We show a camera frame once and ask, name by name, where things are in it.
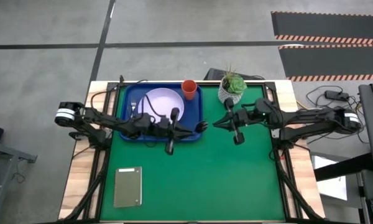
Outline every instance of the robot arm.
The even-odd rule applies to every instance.
[[[143,134],[157,138],[168,138],[165,152],[172,155],[174,141],[194,135],[193,131],[178,123],[179,112],[178,108],[173,108],[170,119],[161,118],[158,123],[153,122],[148,113],[136,114],[131,119],[124,121],[94,108],[86,108],[82,103],[61,102],[55,122],[59,126],[74,128],[81,135],[87,136],[92,147],[108,147],[108,144],[106,132],[96,129],[90,124],[98,124],[119,131],[131,139],[137,139]]]
[[[361,129],[357,114],[342,107],[314,108],[312,110],[298,110],[284,112],[268,99],[260,98],[251,105],[242,105],[242,109],[233,111],[233,101],[224,102],[226,114],[213,125],[228,131],[234,131],[235,144],[244,142],[243,133],[239,127],[260,123],[270,129],[280,129],[279,140],[296,142],[300,138],[307,138],[317,134],[337,132],[340,134],[354,134]],[[288,128],[289,124],[307,124],[301,128]]]

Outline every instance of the orange striped tape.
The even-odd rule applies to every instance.
[[[340,14],[340,13],[321,13],[321,12],[290,12],[290,11],[271,11],[273,13],[290,13],[290,14],[314,14],[314,15],[330,15],[330,16],[372,16],[367,14]]]
[[[304,35],[276,35],[277,40],[298,40],[311,42],[327,42],[335,44],[372,44],[373,39],[349,38],[349,37],[316,37]]]
[[[280,49],[307,49],[307,48],[343,48],[343,47],[373,47],[373,44],[338,44],[338,45],[283,45]]]
[[[369,75],[308,75],[287,77],[292,82],[315,82],[315,81],[354,81],[373,80],[373,74]]]

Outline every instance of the gray floor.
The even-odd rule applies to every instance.
[[[0,0],[0,44],[98,43],[109,0]],[[118,0],[107,43],[274,40],[270,11],[373,14],[373,0]],[[38,154],[20,165],[27,177],[13,181],[1,223],[56,220],[74,142],[53,122],[62,100],[83,101],[95,49],[0,50],[0,126],[3,143]],[[201,79],[210,67],[231,64],[239,73],[284,79],[276,47],[106,49],[98,80]],[[320,85],[339,85],[356,95],[372,82],[294,83],[296,97]],[[319,90],[311,95],[316,98]],[[356,136],[322,139],[312,151],[352,157],[367,152]],[[358,222],[356,210],[325,202],[326,216]]]

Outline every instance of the succulent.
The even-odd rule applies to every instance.
[[[230,67],[225,74],[223,87],[228,93],[241,94],[247,88],[247,85],[243,78],[232,71]]]

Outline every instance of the potted plant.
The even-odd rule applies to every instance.
[[[236,104],[241,100],[243,91],[246,88],[247,85],[243,78],[236,74],[235,71],[232,71],[230,67],[219,84],[218,98],[222,103],[227,98],[232,98],[234,104]]]

